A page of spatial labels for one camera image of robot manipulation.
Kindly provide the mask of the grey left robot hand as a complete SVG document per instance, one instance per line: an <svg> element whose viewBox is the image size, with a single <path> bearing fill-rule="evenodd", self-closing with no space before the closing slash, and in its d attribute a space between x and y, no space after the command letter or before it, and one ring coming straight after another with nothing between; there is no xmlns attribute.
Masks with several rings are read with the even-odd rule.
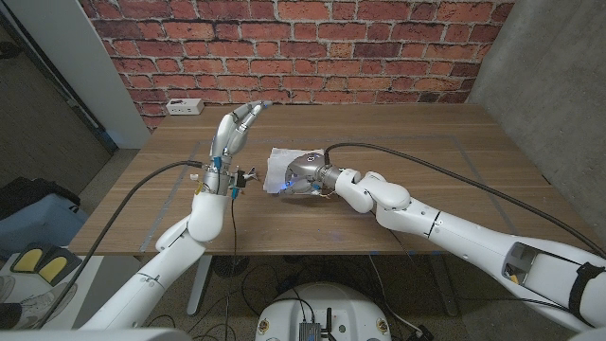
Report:
<svg viewBox="0 0 606 341"><path fill-rule="evenodd" d="M232 158L245 146L249 129L259 114L272 104L268 100L251 101L223 117L211 144L202 192L226 195L240 181L240 176L230 171Z"/></svg>

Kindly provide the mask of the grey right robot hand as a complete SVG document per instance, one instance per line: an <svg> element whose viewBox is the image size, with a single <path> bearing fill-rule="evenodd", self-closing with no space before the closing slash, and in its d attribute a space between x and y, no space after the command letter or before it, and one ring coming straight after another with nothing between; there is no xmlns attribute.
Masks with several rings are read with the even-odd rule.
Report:
<svg viewBox="0 0 606 341"><path fill-rule="evenodd" d="M335 189L342 170L328 163L322 153L305 153L285 172L285 194L324 195Z"/></svg>

